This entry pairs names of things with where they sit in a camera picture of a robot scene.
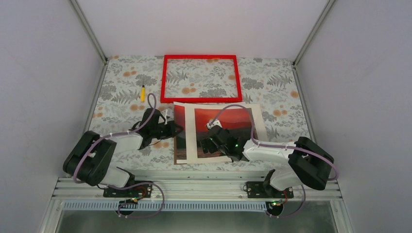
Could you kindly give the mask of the aluminium extrusion rail base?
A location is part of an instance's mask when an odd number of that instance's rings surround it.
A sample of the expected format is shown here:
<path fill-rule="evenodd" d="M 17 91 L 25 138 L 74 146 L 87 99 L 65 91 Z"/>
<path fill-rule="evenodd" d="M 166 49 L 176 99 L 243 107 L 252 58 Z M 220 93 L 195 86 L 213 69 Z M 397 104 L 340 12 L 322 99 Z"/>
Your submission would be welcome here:
<path fill-rule="evenodd" d="M 202 171 L 202 170 L 132 170 L 137 180 L 152 181 L 152 200 L 246 201 L 247 181 L 262 181 L 267 171 Z M 53 199 L 100 200 L 103 190 L 72 179 L 58 178 Z"/>

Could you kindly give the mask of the left aluminium corner post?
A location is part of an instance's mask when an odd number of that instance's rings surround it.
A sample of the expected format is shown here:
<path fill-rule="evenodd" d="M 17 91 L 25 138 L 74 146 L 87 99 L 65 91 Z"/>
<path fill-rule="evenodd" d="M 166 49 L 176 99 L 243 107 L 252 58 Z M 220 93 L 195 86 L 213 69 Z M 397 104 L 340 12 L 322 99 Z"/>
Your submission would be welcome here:
<path fill-rule="evenodd" d="M 85 13 L 83 12 L 79 2 L 77 0 L 69 0 L 70 4 L 72 5 L 78 19 L 80 20 L 81 26 L 85 30 L 89 40 L 91 41 L 95 51 L 97 52 L 100 60 L 106 64 L 107 63 L 107 56 L 105 55 L 89 21 L 86 18 Z"/>

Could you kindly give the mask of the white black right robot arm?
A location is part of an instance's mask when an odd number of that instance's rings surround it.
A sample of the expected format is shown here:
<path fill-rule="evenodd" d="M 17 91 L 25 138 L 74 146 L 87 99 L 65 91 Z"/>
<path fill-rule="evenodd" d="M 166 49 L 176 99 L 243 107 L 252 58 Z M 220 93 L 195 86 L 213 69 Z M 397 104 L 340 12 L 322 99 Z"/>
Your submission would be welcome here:
<path fill-rule="evenodd" d="M 206 125 L 207 137 L 201 141 L 207 152 L 220 152 L 232 162 L 265 161 L 282 165 L 271 170 L 264 182 L 264 194 L 276 197 L 281 191 L 297 185 L 324 190 L 330 173 L 335 169 L 334 158 L 307 137 L 291 143 L 274 143 L 234 137 L 220 125 Z"/>

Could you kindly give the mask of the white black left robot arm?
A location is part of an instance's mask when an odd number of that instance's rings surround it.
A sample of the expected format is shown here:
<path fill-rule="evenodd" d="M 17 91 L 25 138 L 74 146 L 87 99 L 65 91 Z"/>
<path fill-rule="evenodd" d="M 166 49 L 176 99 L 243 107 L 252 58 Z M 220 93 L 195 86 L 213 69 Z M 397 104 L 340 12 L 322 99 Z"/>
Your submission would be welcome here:
<path fill-rule="evenodd" d="M 115 153 L 142 150 L 158 141 L 176 137 L 183 127 L 169 119 L 167 114 L 148 108 L 142 120 L 131 129 L 105 136 L 94 131 L 85 132 L 63 163 L 63 171 L 77 183 L 90 186 L 106 185 L 115 188 L 122 196 L 134 193 L 134 176 L 131 172 L 112 165 Z"/>

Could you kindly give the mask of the aluminium corner post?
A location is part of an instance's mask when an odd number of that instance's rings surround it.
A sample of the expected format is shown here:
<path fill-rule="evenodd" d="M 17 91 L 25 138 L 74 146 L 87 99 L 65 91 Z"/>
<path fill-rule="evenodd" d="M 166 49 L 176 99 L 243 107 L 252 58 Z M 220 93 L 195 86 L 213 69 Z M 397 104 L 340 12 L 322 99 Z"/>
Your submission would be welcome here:
<path fill-rule="evenodd" d="M 301 62 L 301 60 L 303 59 L 307 49 L 311 45 L 313 39 L 315 38 L 317 32 L 321 28 L 323 22 L 325 21 L 326 17 L 328 16 L 329 12 L 331 11 L 331 9 L 333 8 L 335 3 L 336 3 L 336 0 L 328 0 L 326 2 L 325 6 L 323 7 L 320 15 L 318 16 L 315 24 L 313 25 L 310 33 L 308 34 L 307 38 L 304 41 L 303 46 L 299 50 L 299 53 L 297 54 L 297 56 L 296 56 L 296 58 L 293 62 L 293 68 L 294 69 L 297 69 L 297 67 L 298 67 L 299 63 Z"/>
<path fill-rule="evenodd" d="M 105 55 L 89 21 L 86 18 L 85 13 L 83 12 L 79 2 L 77 0 L 69 0 L 70 4 L 72 5 L 78 19 L 80 20 L 81 26 L 85 30 L 89 40 L 91 41 L 95 51 L 97 52 L 100 60 L 106 64 L 107 63 L 107 56 Z"/>

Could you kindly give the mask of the sunset photo print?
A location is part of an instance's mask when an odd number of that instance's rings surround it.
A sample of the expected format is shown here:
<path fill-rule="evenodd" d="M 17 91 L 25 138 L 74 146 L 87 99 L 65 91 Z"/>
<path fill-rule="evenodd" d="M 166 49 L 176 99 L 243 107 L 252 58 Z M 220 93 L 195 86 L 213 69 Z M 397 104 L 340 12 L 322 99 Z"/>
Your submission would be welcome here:
<path fill-rule="evenodd" d="M 185 132 L 185 107 L 182 104 L 176 103 L 174 105 L 174 122 L 182 127 L 184 130 L 174 138 L 174 164 L 187 163 L 187 149 L 186 149 L 186 132 Z"/>

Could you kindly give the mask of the yellow handled screwdriver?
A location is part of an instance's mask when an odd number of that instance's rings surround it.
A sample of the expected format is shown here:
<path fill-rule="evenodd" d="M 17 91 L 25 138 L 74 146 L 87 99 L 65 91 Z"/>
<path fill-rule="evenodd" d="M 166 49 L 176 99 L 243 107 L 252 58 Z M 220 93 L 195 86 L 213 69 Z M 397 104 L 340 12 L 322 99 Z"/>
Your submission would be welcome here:
<path fill-rule="evenodd" d="M 141 102 L 144 102 L 144 101 L 145 101 L 145 85 L 142 85 L 142 87 L 141 87 L 140 101 L 141 101 Z"/>

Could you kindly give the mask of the right aluminium corner post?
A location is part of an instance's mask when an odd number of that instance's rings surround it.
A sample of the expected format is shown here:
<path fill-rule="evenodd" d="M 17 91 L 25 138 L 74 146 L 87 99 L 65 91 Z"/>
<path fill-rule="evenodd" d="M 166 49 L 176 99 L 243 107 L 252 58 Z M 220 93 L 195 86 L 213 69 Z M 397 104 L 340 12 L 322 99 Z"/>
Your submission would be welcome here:
<path fill-rule="evenodd" d="M 323 7 L 320 15 L 318 16 L 315 24 L 313 25 L 310 33 L 308 34 L 307 38 L 304 41 L 303 46 L 299 50 L 299 53 L 297 54 L 297 56 L 296 56 L 296 58 L 293 62 L 293 68 L 294 69 L 297 69 L 297 67 L 298 67 L 299 63 L 301 62 L 301 60 L 303 59 L 307 49 L 311 45 L 313 39 L 315 38 L 317 32 L 321 28 L 323 22 L 325 21 L 326 17 L 328 16 L 329 12 L 331 11 L 331 9 L 333 8 L 335 3 L 336 3 L 336 0 L 328 0 L 326 2 L 325 6 Z"/>

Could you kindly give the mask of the red wooden picture frame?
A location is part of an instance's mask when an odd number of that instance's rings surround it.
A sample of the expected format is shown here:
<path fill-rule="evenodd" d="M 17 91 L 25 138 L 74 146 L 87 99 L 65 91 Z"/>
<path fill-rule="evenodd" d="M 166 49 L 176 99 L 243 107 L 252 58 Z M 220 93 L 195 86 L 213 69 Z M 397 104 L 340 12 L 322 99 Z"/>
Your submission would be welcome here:
<path fill-rule="evenodd" d="M 187 60 L 187 59 L 224 59 L 232 60 L 234 63 L 234 75 L 235 83 L 237 88 L 236 97 L 214 97 L 214 98 L 167 98 L 166 97 L 166 81 L 167 81 L 167 62 L 169 60 Z M 235 103 L 241 102 L 242 91 L 240 83 L 240 74 L 238 69 L 237 56 L 233 54 L 166 54 L 164 55 L 163 71 L 162 71 L 162 81 L 161 81 L 161 91 L 160 91 L 160 102 L 161 103 L 173 103 L 174 101 L 183 103 Z"/>

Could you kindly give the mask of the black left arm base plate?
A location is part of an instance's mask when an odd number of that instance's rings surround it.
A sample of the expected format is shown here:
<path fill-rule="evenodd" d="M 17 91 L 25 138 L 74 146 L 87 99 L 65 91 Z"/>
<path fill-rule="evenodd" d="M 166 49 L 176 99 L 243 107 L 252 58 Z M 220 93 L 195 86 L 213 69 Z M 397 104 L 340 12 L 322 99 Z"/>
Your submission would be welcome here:
<path fill-rule="evenodd" d="M 133 181 L 126 186 L 131 186 L 136 183 L 143 183 L 139 186 L 134 186 L 125 190 L 114 189 L 108 187 L 103 192 L 105 198 L 124 198 L 124 199 L 139 199 L 150 198 L 153 189 L 153 184 L 149 181 Z"/>

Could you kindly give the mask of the white mat board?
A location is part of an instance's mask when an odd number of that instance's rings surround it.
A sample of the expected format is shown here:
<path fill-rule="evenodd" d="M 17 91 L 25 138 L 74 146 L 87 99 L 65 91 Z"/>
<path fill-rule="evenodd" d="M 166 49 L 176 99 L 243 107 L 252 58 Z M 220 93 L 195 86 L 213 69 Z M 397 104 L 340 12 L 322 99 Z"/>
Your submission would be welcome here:
<path fill-rule="evenodd" d="M 197 143 L 196 143 L 196 126 L 195 126 L 195 109 L 219 109 L 222 110 L 225 104 L 188 104 L 175 102 L 174 105 L 182 104 L 185 107 L 185 132 L 186 132 L 186 149 L 187 149 L 187 163 L 186 164 L 207 164 L 207 163 L 224 163 L 230 162 L 229 160 L 223 160 L 220 158 L 199 159 L 197 157 Z M 262 116 L 262 110 L 259 104 L 245 104 L 240 103 L 241 107 L 232 106 L 229 108 L 242 108 L 249 114 L 252 123 L 255 124 L 254 138 L 264 141 L 268 140 L 264 120 Z"/>

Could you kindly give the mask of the floral patterned table mat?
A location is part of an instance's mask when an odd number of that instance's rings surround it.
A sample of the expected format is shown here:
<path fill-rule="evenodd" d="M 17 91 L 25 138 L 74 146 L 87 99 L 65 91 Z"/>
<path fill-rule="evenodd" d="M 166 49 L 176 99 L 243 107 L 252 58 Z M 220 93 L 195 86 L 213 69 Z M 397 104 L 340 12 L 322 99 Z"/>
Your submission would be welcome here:
<path fill-rule="evenodd" d="M 140 100 L 140 90 L 144 87 L 147 93 L 159 97 L 163 63 L 162 56 L 112 57 L 90 129 L 106 135 L 124 132 L 138 122 L 148 106 Z M 261 107 L 269 141 L 288 142 L 301 136 L 310 137 L 290 60 L 169 60 L 166 74 L 168 97 L 236 97 L 236 79 L 239 79 L 242 100 Z M 155 140 L 143 150 L 117 153 L 112 164 L 126 170 L 183 171 L 264 171 L 276 166 L 260 161 L 177 165 L 172 139 Z"/>

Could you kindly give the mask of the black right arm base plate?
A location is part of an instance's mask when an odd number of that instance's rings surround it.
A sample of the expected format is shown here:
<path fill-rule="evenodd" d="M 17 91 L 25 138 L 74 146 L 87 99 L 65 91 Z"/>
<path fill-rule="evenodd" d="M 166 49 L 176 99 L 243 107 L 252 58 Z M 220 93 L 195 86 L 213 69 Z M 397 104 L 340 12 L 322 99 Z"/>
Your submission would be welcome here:
<path fill-rule="evenodd" d="M 289 199 L 294 197 L 291 187 L 279 191 L 269 184 L 264 184 L 264 182 L 246 182 L 242 189 L 247 193 L 249 199 Z"/>

